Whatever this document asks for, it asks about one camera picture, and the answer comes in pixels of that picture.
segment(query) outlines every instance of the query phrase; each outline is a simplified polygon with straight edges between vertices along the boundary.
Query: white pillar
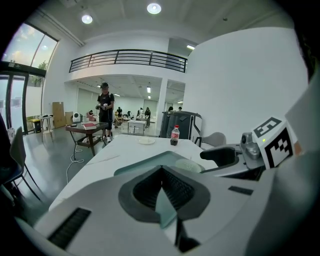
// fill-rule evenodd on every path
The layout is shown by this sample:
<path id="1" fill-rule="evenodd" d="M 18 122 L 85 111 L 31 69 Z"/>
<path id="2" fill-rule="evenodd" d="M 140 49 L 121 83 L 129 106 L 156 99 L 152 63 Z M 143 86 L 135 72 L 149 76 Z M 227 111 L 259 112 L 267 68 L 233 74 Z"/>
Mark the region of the white pillar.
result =
<path id="1" fill-rule="evenodd" d="M 162 78 L 160 96 L 159 96 L 158 106 L 156 108 L 155 135 L 157 136 L 160 134 L 162 116 L 163 116 L 162 112 L 165 109 L 167 84 L 168 84 L 168 79 Z"/>

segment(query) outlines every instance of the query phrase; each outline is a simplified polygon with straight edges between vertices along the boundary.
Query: ceiling light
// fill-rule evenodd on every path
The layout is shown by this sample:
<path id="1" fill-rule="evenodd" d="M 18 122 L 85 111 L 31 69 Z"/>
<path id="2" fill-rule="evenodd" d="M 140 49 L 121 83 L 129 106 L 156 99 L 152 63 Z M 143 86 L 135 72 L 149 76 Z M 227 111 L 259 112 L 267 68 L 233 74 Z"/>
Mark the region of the ceiling light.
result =
<path id="1" fill-rule="evenodd" d="M 158 14 L 161 12 L 161 6 L 157 3 L 150 3 L 146 9 L 151 14 Z"/>
<path id="2" fill-rule="evenodd" d="M 82 19 L 82 22 L 85 24 L 90 24 L 93 21 L 90 15 L 83 15 L 81 19 Z"/>

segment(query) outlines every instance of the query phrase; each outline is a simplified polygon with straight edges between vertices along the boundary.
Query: bottle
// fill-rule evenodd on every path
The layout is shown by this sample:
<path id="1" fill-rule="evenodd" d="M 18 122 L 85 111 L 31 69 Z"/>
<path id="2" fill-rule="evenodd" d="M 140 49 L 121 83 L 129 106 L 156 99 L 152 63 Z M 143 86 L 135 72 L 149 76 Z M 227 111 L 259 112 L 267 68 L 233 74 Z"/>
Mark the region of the bottle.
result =
<path id="1" fill-rule="evenodd" d="M 176 124 L 174 126 L 174 129 L 171 132 L 171 140 L 170 140 L 171 145 L 176 146 L 178 144 L 179 135 L 180 135 L 179 125 Z"/>

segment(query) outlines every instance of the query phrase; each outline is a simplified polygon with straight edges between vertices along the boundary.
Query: gray floor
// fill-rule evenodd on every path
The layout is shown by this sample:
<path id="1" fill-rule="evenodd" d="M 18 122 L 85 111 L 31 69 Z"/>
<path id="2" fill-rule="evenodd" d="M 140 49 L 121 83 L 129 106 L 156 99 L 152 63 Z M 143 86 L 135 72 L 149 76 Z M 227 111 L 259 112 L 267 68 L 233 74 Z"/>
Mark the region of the gray floor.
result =
<path id="1" fill-rule="evenodd" d="M 145 129 L 144 135 L 155 134 L 155 123 L 151 123 L 150 127 Z M 118 128 L 112 129 L 113 138 L 119 134 L 128 132 L 127 123 L 123 123 Z M 29 134 L 23 137 L 24 147 L 26 151 L 25 163 L 33 176 L 35 182 L 40 187 L 39 190 L 33 183 L 31 178 L 26 175 L 26 180 L 32 189 L 41 198 L 40 202 L 28 189 L 27 185 L 22 181 L 18 187 L 23 195 L 24 215 L 27 221 L 33 225 L 41 215 L 49 208 L 50 204 L 57 197 L 60 191 L 67 185 L 66 170 L 71 163 L 70 156 L 74 152 L 74 142 L 68 131 L 64 127 L 53 129 L 53 142 L 49 134 L 45 134 L 43 142 L 41 141 L 41 133 Z M 97 154 L 103 147 L 101 141 L 95 147 Z M 82 152 L 76 153 L 76 159 L 83 159 L 83 163 L 73 163 L 68 171 L 68 178 L 71 180 L 79 170 L 88 163 L 93 155 L 90 148 L 78 146 L 78 150 Z"/>

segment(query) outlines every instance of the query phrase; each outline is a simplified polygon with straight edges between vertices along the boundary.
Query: ceiling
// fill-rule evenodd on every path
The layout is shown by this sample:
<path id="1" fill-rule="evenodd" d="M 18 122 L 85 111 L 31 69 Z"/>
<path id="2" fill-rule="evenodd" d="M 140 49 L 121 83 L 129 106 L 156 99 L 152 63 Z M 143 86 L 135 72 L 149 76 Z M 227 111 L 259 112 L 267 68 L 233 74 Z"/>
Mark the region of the ceiling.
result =
<path id="1" fill-rule="evenodd" d="M 104 82 L 109 84 L 109 91 L 121 97 L 142 98 L 158 101 L 160 96 L 161 78 L 142 75 L 104 75 L 83 78 L 72 81 L 70 84 L 79 86 L 85 90 L 101 93 L 97 85 Z M 147 92 L 147 87 L 151 87 L 151 93 Z M 177 103 L 183 101 L 185 94 L 185 84 L 168 80 L 165 101 Z"/>
<path id="2" fill-rule="evenodd" d="M 147 12 L 152 2 L 161 5 L 159 14 Z M 293 27 L 272 0 L 48 0 L 40 8 L 82 41 L 145 30 L 199 44 L 242 29 Z M 91 24 L 81 22 L 85 14 L 93 17 Z"/>

